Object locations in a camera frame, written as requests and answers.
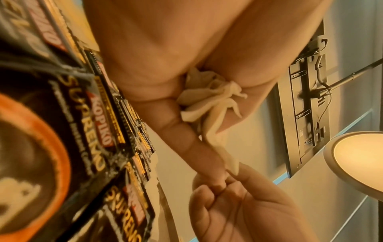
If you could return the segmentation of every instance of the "gray wall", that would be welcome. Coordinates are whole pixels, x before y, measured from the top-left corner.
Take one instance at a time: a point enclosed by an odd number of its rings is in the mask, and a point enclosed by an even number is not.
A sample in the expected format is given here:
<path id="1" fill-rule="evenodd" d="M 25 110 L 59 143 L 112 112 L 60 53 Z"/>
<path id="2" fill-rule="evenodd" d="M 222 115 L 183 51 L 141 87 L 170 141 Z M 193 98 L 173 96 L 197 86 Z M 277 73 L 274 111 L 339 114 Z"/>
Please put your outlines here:
<path id="1" fill-rule="evenodd" d="M 335 0 L 325 16 L 329 38 L 329 82 L 337 81 L 382 56 L 382 0 Z M 330 133 L 335 136 L 363 117 L 350 131 L 377 130 L 381 69 L 333 92 Z M 191 181 L 195 175 L 178 155 L 151 132 L 159 159 L 157 173 L 168 198 L 179 235 L 194 238 L 188 217 Z M 270 96 L 251 117 L 230 130 L 227 148 L 271 180 L 286 172 L 284 144 Z M 316 155 L 292 179 L 279 185 L 300 206 L 320 241 L 376 241 L 376 202 L 339 180 Z"/>

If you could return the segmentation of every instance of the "white tissue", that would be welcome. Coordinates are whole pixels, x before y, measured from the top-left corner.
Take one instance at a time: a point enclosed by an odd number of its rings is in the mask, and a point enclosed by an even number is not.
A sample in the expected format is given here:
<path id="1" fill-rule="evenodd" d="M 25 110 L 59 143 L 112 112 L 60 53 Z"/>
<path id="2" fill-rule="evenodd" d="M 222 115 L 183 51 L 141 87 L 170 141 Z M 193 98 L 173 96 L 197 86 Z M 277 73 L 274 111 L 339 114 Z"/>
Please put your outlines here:
<path id="1" fill-rule="evenodd" d="M 192 68 L 186 77 L 185 90 L 177 99 L 177 103 L 184 107 L 182 120 L 192 123 L 193 129 L 202 135 L 202 141 L 221 156 L 225 168 L 233 174 L 238 174 L 239 161 L 226 151 L 222 139 L 217 137 L 217 131 L 228 108 L 242 117 L 238 104 L 231 98 L 247 98 L 241 92 L 242 88 L 234 81 L 228 82 L 213 71 L 200 72 Z"/>

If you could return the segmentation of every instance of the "hand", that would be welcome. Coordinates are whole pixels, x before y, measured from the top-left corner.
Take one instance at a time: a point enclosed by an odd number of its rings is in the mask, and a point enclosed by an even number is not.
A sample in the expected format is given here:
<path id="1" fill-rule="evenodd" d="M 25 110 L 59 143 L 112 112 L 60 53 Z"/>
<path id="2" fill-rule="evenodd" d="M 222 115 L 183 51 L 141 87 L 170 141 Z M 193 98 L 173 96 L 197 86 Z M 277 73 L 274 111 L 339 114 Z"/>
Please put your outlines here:
<path id="1" fill-rule="evenodd" d="M 84 0 L 105 67 L 140 117 L 194 170 L 225 187 L 220 157 L 182 122 L 176 99 L 193 66 L 266 98 L 309 41 L 331 0 Z M 239 122 L 229 111 L 221 130 Z"/>
<path id="2" fill-rule="evenodd" d="M 199 242 L 318 242 L 294 202 L 247 165 L 219 195 L 196 176 L 189 213 Z"/>

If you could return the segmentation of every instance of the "bare skin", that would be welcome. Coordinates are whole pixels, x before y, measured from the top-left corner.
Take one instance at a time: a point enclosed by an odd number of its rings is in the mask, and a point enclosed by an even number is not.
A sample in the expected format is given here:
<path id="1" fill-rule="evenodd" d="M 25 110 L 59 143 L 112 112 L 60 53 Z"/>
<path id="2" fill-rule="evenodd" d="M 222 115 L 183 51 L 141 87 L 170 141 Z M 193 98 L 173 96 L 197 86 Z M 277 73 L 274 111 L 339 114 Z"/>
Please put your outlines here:
<path id="1" fill-rule="evenodd" d="M 182 122 L 176 99 L 193 66 L 234 80 L 243 117 L 307 44 L 331 0 L 84 0 L 111 79 L 141 118 L 218 190 L 225 168 Z M 226 114 L 220 130 L 240 119 Z"/>
<path id="2" fill-rule="evenodd" d="M 249 166 L 219 195 L 194 179 L 190 220 L 199 242 L 319 242 L 294 202 Z"/>

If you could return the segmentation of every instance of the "round lamp shade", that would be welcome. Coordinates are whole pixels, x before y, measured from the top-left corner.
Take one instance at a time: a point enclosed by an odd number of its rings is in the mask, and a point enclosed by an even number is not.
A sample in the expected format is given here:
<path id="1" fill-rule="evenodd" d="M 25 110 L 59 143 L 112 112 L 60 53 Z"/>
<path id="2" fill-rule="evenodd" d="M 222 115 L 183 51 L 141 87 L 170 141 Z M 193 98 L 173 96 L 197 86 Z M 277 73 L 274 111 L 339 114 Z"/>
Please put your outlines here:
<path id="1" fill-rule="evenodd" d="M 343 181 L 383 201 L 383 132 L 354 132 L 326 145 L 324 159 Z"/>

